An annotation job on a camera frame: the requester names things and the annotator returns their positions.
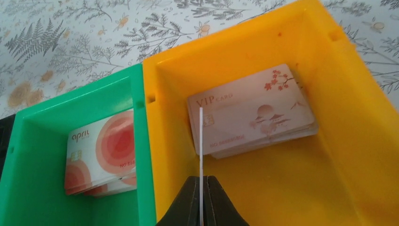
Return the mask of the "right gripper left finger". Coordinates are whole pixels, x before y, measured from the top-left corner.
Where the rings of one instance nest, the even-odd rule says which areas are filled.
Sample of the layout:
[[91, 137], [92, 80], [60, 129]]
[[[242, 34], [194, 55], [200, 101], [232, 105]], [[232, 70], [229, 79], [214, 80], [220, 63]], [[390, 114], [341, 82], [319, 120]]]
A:
[[156, 226], [198, 226], [200, 224], [199, 185], [199, 177], [189, 176]]

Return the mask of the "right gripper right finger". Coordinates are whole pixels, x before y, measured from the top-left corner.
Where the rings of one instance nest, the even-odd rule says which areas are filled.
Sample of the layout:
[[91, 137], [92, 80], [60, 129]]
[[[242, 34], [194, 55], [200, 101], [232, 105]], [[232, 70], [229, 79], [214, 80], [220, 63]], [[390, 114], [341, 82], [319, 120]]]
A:
[[203, 204], [205, 226], [249, 226], [215, 176], [204, 176]]

